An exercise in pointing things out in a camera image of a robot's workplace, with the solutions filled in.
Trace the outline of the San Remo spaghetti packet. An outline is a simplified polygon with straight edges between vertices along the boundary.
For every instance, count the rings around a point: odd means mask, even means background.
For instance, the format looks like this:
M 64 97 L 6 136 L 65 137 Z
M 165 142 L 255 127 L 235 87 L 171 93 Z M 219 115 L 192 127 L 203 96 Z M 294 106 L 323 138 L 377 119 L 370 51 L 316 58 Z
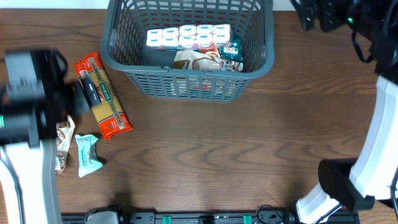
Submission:
M 96 105 L 91 110 L 96 118 L 104 139 L 111 139 L 115 134 L 130 131 L 129 122 L 118 96 L 108 78 L 98 52 L 92 52 L 75 64 L 78 78 L 88 87 Z

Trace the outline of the white brown snack bag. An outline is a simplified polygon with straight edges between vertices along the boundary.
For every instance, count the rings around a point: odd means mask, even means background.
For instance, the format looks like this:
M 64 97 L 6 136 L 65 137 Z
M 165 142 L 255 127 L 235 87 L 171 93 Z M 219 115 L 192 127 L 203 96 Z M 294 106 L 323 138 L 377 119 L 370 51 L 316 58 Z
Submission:
M 174 58 L 173 68 L 183 70 L 242 72 L 244 65 L 242 62 L 218 58 L 193 50 L 182 50 L 177 52 Z
M 55 173 L 59 175 L 63 172 L 67 164 L 68 151 L 75 130 L 75 123 L 70 115 L 66 121 L 56 124 L 57 129 L 57 152 L 55 157 Z

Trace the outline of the light blue snack bar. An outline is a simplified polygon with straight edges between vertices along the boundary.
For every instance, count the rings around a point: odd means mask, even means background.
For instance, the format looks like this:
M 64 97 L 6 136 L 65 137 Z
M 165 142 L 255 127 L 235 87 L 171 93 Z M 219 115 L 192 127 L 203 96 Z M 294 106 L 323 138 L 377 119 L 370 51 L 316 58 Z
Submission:
M 92 134 L 84 136 L 76 134 L 75 141 L 78 146 L 79 178 L 102 168 L 103 163 L 98 160 L 96 155 L 96 142 L 98 138 Z

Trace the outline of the grey plastic basket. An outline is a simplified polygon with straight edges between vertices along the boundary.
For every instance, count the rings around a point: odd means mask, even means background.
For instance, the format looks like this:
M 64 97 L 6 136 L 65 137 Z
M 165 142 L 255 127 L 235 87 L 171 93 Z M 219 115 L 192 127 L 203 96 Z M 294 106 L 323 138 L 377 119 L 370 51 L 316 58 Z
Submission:
M 147 31 L 189 24 L 230 24 L 242 38 L 243 71 L 174 69 L 175 52 L 146 46 Z M 101 59 L 124 72 L 145 95 L 233 101 L 273 66 L 271 0 L 110 1 Z

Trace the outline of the green Nescafe coffee bag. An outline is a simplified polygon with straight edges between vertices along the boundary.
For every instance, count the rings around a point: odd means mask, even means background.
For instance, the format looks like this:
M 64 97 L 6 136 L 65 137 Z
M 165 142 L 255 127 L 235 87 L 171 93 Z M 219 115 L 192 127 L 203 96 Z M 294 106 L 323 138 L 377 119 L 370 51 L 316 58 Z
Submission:
M 220 47 L 218 49 L 220 58 L 243 63 L 242 38 L 234 35 L 230 46 Z

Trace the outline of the Kleenex tissue multipack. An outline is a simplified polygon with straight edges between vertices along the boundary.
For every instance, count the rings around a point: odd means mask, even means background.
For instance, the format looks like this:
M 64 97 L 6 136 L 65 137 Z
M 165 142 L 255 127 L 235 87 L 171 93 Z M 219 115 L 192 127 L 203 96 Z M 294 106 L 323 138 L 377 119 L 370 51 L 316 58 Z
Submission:
M 232 39 L 230 24 L 189 24 L 148 30 L 146 46 L 160 50 L 208 50 L 228 47 Z

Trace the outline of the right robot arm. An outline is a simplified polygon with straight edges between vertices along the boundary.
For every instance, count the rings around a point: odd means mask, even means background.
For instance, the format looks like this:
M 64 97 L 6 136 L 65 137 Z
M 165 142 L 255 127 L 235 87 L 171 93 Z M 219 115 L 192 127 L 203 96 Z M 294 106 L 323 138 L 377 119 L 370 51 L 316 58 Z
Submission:
M 294 1 L 305 30 L 351 29 L 363 63 L 373 63 L 376 98 L 358 157 L 323 159 L 318 183 L 292 206 L 291 223 L 358 223 L 381 202 L 397 210 L 397 1 Z

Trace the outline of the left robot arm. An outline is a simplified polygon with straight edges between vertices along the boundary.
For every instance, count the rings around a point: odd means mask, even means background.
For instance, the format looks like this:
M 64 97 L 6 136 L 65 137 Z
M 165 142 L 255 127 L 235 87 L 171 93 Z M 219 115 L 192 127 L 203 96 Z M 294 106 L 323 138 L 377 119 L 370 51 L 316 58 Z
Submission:
M 9 223 L 61 223 L 56 124 L 101 103 L 90 78 L 65 83 L 54 49 L 8 51 L 1 88 L 1 186 Z

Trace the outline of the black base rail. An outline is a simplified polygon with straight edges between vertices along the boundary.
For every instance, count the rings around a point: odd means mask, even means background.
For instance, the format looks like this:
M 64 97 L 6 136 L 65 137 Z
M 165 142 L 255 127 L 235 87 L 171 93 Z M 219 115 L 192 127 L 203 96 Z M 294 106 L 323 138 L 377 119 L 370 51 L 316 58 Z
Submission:
M 301 223 L 298 215 L 282 207 L 263 205 L 254 212 L 158 213 L 129 212 L 118 206 L 95 208 L 86 214 L 63 214 L 63 223 L 126 224 L 289 224 Z

